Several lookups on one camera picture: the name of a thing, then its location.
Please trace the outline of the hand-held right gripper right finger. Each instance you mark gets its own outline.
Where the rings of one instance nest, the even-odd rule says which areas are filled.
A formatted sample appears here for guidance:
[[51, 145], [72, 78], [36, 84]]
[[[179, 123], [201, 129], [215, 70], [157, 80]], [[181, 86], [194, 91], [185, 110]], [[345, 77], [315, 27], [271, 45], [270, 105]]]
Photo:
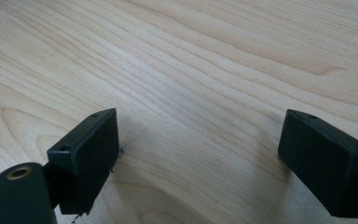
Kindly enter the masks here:
[[311, 114], [286, 111], [279, 158], [334, 217], [358, 218], [358, 140]]

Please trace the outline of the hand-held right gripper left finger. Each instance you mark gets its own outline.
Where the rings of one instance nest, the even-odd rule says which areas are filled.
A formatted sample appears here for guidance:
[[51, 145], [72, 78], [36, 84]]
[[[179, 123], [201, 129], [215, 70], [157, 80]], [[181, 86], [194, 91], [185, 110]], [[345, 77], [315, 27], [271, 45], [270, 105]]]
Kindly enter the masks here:
[[88, 214], [119, 152], [117, 111], [86, 117], [47, 151], [51, 203], [64, 215]]

